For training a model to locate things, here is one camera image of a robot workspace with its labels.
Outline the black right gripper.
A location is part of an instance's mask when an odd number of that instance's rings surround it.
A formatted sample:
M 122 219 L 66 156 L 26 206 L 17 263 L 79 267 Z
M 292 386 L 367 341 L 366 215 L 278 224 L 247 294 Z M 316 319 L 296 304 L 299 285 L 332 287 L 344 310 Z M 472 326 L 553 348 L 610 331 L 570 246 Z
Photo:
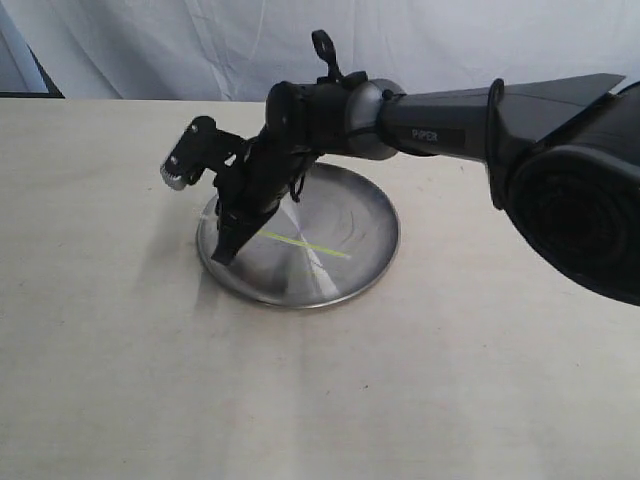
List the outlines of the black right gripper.
M 250 138 L 230 171 L 215 180 L 217 244 L 211 259 L 229 265 L 274 216 L 292 184 L 316 161 L 316 151 L 295 146 L 267 130 Z

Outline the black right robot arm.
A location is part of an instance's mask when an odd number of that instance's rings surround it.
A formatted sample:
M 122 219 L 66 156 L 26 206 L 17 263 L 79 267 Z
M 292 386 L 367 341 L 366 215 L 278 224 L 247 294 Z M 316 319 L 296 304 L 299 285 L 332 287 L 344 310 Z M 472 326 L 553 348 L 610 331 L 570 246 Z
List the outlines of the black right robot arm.
M 363 76 L 280 82 L 237 158 L 242 187 L 220 197 L 213 259 L 232 262 L 318 157 L 397 153 L 482 163 L 493 205 L 538 255 L 638 303 L 639 87 L 614 74 L 430 94 Z

